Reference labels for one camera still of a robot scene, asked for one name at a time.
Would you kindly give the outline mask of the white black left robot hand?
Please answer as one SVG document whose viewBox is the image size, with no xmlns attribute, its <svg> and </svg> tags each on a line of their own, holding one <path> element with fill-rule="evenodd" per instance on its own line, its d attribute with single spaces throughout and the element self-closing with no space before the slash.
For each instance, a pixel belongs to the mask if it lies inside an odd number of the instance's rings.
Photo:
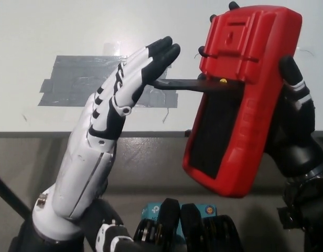
<svg viewBox="0 0 323 252">
<path fill-rule="evenodd" d="M 74 221 L 106 188 L 115 146 L 125 120 L 144 88 L 157 80 L 180 54 L 171 37 L 159 39 L 130 55 L 86 101 L 71 132 L 55 183 L 36 204 L 32 227 L 41 250 L 65 251 L 82 233 Z"/>
</svg>

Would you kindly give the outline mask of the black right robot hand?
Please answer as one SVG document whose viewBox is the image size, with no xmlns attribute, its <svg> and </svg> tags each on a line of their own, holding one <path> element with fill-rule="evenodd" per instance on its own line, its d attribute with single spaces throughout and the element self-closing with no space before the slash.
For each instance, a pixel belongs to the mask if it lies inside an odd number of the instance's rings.
<svg viewBox="0 0 323 252">
<path fill-rule="evenodd" d="M 314 103 L 293 57 L 301 14 L 232 2 L 210 21 L 199 49 L 208 90 L 186 146 L 185 171 L 224 193 L 244 193 L 264 153 L 288 177 L 321 166 L 323 151 L 311 136 Z"/>
</svg>

